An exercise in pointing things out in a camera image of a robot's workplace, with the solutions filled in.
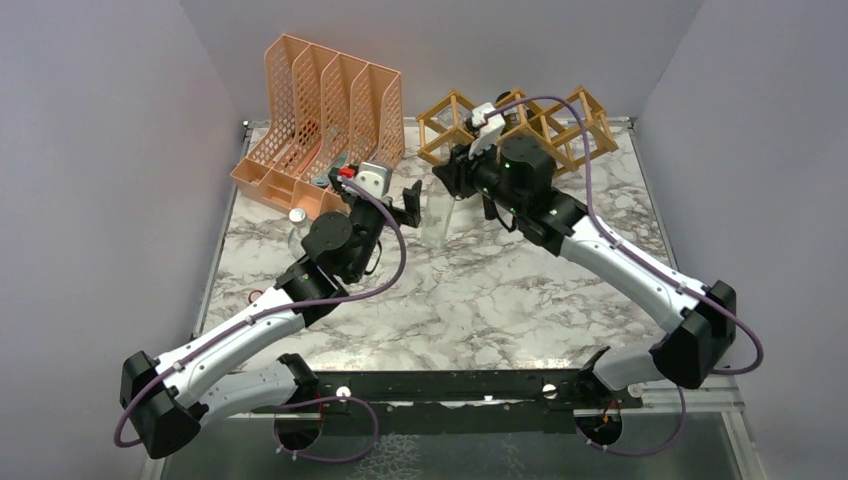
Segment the clear glass bottle front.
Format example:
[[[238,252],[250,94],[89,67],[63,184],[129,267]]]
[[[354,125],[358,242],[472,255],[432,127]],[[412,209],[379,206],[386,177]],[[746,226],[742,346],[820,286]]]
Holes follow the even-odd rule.
[[[455,203],[455,198],[442,187],[436,186],[428,191],[420,237],[425,247],[438,249],[444,246]]]

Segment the wooden wine rack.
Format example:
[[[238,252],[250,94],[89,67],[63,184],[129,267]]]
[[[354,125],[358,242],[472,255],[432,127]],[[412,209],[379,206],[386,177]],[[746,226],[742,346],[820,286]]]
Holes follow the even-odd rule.
[[[555,159],[557,176],[575,172],[586,162],[618,149],[603,105],[586,87],[577,86],[566,100],[577,110],[587,128],[588,148],[582,143],[576,121],[558,116],[564,114],[566,108],[557,101],[545,105],[531,100],[507,110],[503,114],[506,128],[499,139],[527,136],[539,141]],[[416,117],[418,157],[431,165],[440,165],[448,160],[452,147],[470,144],[472,134],[464,122],[474,107],[471,99],[451,89],[440,101],[420,113]]]

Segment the orange plastic file organizer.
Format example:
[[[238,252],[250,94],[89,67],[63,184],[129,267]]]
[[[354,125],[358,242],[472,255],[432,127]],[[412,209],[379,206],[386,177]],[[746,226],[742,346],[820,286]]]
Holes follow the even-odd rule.
[[[391,168],[404,157],[399,71],[288,34],[264,62],[270,125],[231,172],[244,197],[314,218],[344,206],[313,182],[340,155]]]

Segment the clear round bottle silver cap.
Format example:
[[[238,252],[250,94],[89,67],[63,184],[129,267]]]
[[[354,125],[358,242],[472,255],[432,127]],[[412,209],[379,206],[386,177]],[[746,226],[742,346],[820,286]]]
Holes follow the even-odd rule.
[[[310,219],[303,208],[293,208],[289,212],[291,228],[287,237],[287,246],[292,257],[297,260],[305,255],[302,241],[309,234]]]

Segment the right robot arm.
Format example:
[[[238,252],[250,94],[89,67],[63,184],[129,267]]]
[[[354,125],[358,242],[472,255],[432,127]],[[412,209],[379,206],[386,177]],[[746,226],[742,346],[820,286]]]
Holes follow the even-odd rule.
[[[519,136],[476,156],[456,146],[432,172],[457,199],[480,194],[487,219],[497,218],[499,208],[509,211],[527,241],[593,272],[661,328],[646,341],[594,354],[576,383],[585,404],[600,407],[618,390],[642,382],[699,388],[735,339],[735,325],[721,312],[734,309],[735,291],[722,281],[708,287],[635,250],[592,220],[583,202],[554,188],[555,170],[555,160],[535,139]]]

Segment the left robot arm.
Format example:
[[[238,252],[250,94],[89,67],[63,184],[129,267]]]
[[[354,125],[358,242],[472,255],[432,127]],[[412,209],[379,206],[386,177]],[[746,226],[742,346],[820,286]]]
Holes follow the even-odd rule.
[[[365,163],[330,173],[349,212],[313,221],[304,253],[242,311],[213,330],[158,356],[138,351],[122,365],[118,448],[144,447],[151,459],[191,443],[211,423],[260,407],[298,411],[320,402],[317,378],[297,354],[236,372],[271,344],[312,326],[345,303],[382,294],[407,265],[402,227],[421,221],[421,181],[387,197],[390,170]]]

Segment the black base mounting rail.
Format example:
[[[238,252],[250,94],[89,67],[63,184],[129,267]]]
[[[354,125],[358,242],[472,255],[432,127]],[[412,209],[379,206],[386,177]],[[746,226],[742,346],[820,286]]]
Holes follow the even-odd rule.
[[[574,415],[641,407],[627,390],[587,395],[576,369],[320,371],[319,407],[275,415],[291,431],[319,427],[327,435],[440,435],[512,432],[572,434]]]

